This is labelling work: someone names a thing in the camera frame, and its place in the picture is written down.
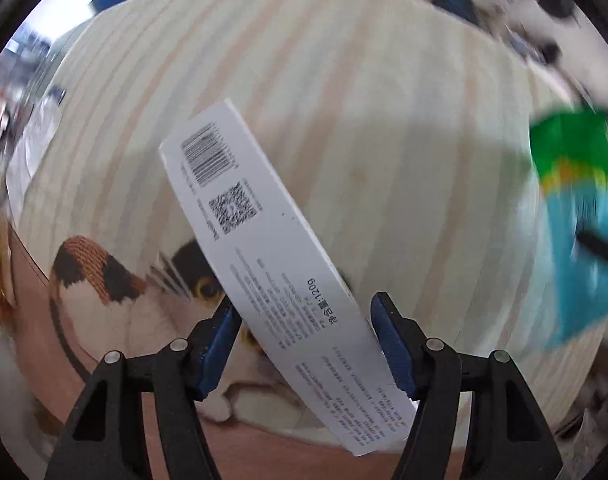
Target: colorful packaging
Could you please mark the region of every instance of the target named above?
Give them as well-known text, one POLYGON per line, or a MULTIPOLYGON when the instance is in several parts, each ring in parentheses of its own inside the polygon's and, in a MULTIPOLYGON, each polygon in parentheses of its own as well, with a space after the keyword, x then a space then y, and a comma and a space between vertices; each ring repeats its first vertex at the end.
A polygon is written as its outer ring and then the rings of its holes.
POLYGON ((551 326, 540 328, 551 347, 608 315, 608 264, 575 240, 578 229, 608 240, 608 113, 551 114, 530 127, 530 150, 552 240, 558 304, 554 316, 542 317, 551 326))

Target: blue gripper pad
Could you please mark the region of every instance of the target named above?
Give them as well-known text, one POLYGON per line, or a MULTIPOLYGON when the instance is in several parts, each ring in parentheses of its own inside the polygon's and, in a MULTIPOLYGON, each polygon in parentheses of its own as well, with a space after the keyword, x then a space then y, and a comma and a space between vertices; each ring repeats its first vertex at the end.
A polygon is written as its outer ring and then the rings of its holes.
POLYGON ((395 379, 395 384, 406 395, 412 397, 417 390, 413 379, 413 359, 388 316, 386 307, 377 295, 370 300, 370 319, 393 379, 395 379))
POLYGON ((217 327, 217 333, 209 349, 201 358, 202 376, 197 384, 197 390, 204 398, 219 384, 228 355, 237 337, 239 325, 235 322, 234 314, 235 311, 231 307, 217 327))

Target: barcode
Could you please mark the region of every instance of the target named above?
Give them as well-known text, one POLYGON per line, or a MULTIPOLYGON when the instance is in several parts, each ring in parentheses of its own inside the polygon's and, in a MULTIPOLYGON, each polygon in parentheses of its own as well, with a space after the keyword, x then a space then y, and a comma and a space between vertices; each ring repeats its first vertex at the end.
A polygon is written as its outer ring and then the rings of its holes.
POLYGON ((257 209, 244 192, 241 182, 210 200, 209 206, 225 235, 257 215, 257 209))
POLYGON ((208 123, 181 144, 186 161, 200 187, 235 165, 235 158, 224 143, 215 123, 208 123))

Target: metal screw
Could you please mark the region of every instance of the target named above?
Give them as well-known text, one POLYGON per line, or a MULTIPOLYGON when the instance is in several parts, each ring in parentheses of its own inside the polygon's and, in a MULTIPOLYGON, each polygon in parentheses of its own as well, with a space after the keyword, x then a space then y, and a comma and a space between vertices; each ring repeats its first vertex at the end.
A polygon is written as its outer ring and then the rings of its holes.
POLYGON ((510 355, 508 355, 508 352, 504 350, 496 350, 493 356, 495 357, 495 360, 500 363, 507 363, 510 361, 510 355))
POLYGON ((173 352, 181 352, 188 348, 188 341, 186 339, 175 339, 171 341, 171 350, 173 352))
POLYGON ((444 349, 444 342, 436 337, 431 337, 426 341, 426 348, 433 350, 434 352, 439 352, 444 349))
POLYGON ((108 354, 104 356, 104 362, 106 362, 106 364, 112 365, 113 363, 119 361, 121 358, 122 354, 120 354, 116 350, 113 350, 112 352, 108 352, 108 354))

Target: qr code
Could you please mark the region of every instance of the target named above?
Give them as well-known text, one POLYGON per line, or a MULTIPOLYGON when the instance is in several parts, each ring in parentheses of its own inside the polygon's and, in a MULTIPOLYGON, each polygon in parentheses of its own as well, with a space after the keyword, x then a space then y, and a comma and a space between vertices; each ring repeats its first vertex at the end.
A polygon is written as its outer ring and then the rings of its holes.
POLYGON ((241 182, 211 200, 209 206, 225 235, 257 215, 257 209, 246 196, 241 182))

